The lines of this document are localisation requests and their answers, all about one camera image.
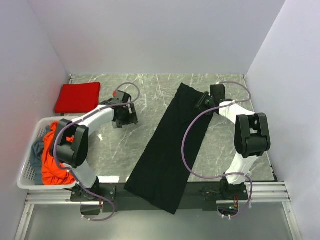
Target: wall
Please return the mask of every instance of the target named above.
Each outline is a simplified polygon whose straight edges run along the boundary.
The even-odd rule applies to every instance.
[[[68,75],[27,0],[0,1],[0,239],[13,239],[27,191],[17,178],[37,121]]]
[[[29,0],[68,73],[246,74],[285,0]]]
[[[247,74],[256,111],[268,116],[272,164],[304,239],[319,239],[320,2],[286,0]]]

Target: black pants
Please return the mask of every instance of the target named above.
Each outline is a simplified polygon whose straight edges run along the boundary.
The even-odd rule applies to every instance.
[[[152,205],[175,214],[189,178],[181,145],[190,123],[201,112],[195,105],[202,93],[181,83],[124,189]],[[211,116],[202,116],[185,141],[184,155],[193,167]]]

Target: orange shirt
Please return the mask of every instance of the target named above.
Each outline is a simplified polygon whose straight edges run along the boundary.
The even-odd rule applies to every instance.
[[[55,159],[50,155],[50,147],[53,143],[55,132],[58,122],[51,123],[51,131],[43,138],[44,150],[42,154],[42,181],[44,185],[69,185],[72,184],[75,179],[67,172],[67,170],[61,170],[57,167]]]

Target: folded red cloth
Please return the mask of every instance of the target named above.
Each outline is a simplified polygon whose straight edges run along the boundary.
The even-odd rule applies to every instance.
[[[64,84],[56,102],[56,114],[88,113],[99,104],[100,82]]]

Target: white laundry basket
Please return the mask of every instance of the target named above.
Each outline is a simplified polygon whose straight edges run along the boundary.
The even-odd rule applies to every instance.
[[[36,139],[42,136],[45,132],[46,126],[50,125],[55,121],[59,121],[61,119],[72,120],[75,119],[76,116],[54,116],[54,117],[47,117],[41,119],[33,132],[31,144],[33,144]],[[60,189],[68,189],[72,188],[76,185],[76,182],[69,185],[35,185],[35,170],[30,165],[30,152],[31,152],[31,145],[28,149],[28,153],[24,160],[23,168],[21,170],[21,174],[18,178],[17,185],[21,189],[29,189],[29,190],[60,190]]]

